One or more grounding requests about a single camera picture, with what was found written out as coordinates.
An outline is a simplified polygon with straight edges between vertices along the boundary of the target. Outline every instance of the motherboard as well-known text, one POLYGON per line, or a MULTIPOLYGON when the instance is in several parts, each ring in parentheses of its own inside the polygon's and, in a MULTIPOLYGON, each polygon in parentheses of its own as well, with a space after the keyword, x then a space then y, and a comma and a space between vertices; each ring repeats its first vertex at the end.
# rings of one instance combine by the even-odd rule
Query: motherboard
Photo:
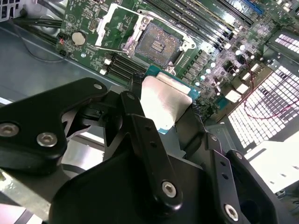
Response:
POLYGON ((298 10, 298 0, 69 0, 57 50, 123 86, 154 65, 199 91, 206 120, 249 91, 269 38, 298 32, 298 10))

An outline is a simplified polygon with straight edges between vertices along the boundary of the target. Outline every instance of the red wire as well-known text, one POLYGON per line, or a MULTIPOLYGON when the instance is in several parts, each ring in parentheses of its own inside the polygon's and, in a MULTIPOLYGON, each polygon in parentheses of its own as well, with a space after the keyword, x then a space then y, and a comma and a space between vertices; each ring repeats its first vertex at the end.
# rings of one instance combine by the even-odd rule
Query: red wire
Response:
POLYGON ((248 112, 246 111, 246 108, 247 108, 247 105, 246 105, 246 103, 247 103, 247 99, 248 99, 248 97, 254 92, 254 83, 253 83, 253 75, 252 75, 252 71, 249 70, 249 72, 250 72, 250 77, 251 77, 252 89, 251 89, 251 93, 250 93, 250 94, 245 98, 245 100, 244 100, 244 111, 245 111, 245 113, 246 113, 246 115, 247 115, 248 117, 253 118, 253 119, 260 119, 260 120, 272 119, 272 118, 275 118, 275 117, 277 117, 278 115, 282 114, 284 111, 288 110, 291 106, 293 106, 294 104, 296 104, 296 103, 299 102, 299 99, 297 99, 295 102, 289 104, 288 106, 286 106, 285 108, 283 108, 281 111, 279 111, 278 113, 276 113, 276 114, 274 114, 274 115, 272 115, 272 116, 270 116, 270 117, 263 117, 263 118, 260 118, 260 117, 254 117, 254 116, 248 114, 248 112))

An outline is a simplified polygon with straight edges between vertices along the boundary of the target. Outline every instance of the ventilated grill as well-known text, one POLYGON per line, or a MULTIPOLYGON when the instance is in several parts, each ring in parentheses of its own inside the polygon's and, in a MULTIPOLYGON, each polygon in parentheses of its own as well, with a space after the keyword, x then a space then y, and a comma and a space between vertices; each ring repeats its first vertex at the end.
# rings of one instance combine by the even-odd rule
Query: ventilated grill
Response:
POLYGON ((293 104, 298 99, 299 77, 280 66, 249 96, 246 103, 246 111, 251 116, 271 119, 250 118, 244 110, 244 102, 228 117, 243 147, 248 149, 252 143, 258 145, 280 132, 298 115, 299 102, 293 104))

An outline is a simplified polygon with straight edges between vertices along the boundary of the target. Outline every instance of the silver metal plate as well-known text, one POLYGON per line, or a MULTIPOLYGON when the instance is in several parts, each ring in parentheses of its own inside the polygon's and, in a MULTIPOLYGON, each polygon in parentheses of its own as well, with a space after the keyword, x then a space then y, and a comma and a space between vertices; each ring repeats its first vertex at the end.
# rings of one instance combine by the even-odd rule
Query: silver metal plate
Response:
POLYGON ((145 116, 154 121, 157 130, 167 133, 191 105, 192 99, 156 77, 147 76, 142 83, 140 102, 145 116))

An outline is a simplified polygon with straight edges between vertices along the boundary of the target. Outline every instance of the blue connector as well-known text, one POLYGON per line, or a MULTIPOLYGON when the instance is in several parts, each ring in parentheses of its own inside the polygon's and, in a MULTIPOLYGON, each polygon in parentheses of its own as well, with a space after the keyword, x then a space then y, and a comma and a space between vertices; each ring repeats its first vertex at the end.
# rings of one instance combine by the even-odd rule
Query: blue connector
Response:
POLYGON ((242 0, 243 2, 245 2, 250 8, 252 8, 256 13, 258 13, 259 15, 263 14, 263 10, 259 9, 255 4, 253 4, 251 1, 249 0, 242 0))

